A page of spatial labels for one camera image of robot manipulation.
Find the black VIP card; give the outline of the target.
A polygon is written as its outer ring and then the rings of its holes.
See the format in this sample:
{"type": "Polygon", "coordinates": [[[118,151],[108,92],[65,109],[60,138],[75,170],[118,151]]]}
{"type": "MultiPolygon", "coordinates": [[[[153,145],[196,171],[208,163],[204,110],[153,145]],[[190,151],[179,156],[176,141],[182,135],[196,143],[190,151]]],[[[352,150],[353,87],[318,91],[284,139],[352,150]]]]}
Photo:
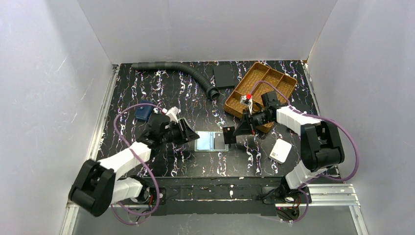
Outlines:
{"type": "Polygon", "coordinates": [[[235,131],[234,126],[223,127],[223,138],[225,144],[234,144],[236,143],[236,136],[233,134],[235,131]]]}

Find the mint green snap card holder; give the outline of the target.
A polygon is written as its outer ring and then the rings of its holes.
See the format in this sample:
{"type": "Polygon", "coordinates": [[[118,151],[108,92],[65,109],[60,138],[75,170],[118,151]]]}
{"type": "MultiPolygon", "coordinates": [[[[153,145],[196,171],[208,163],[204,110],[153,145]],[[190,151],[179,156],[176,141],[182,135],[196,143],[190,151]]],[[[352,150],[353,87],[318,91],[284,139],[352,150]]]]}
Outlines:
{"type": "Polygon", "coordinates": [[[228,152],[229,146],[225,144],[223,133],[211,131],[196,131],[199,138],[194,143],[195,152],[228,152]]]}

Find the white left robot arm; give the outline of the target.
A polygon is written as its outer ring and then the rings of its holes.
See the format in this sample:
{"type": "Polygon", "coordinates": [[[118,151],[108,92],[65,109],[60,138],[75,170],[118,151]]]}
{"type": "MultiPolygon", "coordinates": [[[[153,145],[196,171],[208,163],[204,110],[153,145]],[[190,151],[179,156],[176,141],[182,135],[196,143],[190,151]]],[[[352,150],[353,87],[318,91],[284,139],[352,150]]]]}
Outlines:
{"type": "Polygon", "coordinates": [[[70,188],[68,199],[91,215],[101,216],[109,206],[143,195],[145,182],[139,177],[121,179],[124,174],[144,165],[151,154],[165,144],[185,144],[199,137],[185,118],[163,115],[124,150],[99,161],[86,160],[70,188]]]}

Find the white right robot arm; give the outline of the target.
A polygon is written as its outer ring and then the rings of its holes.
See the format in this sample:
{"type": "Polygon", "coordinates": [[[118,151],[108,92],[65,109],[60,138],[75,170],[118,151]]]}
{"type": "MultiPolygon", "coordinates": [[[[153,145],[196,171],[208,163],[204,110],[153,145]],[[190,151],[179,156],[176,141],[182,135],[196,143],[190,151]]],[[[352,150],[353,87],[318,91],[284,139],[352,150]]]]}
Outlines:
{"type": "Polygon", "coordinates": [[[300,161],[281,180],[280,192],[289,193],[304,186],[328,168],[342,163],[345,159],[338,127],[331,122],[309,117],[296,108],[281,104],[275,92],[261,96],[264,108],[252,112],[251,94],[240,98],[246,108],[242,111],[241,123],[233,135],[253,134],[258,126],[276,122],[294,131],[300,137],[300,161]]]}

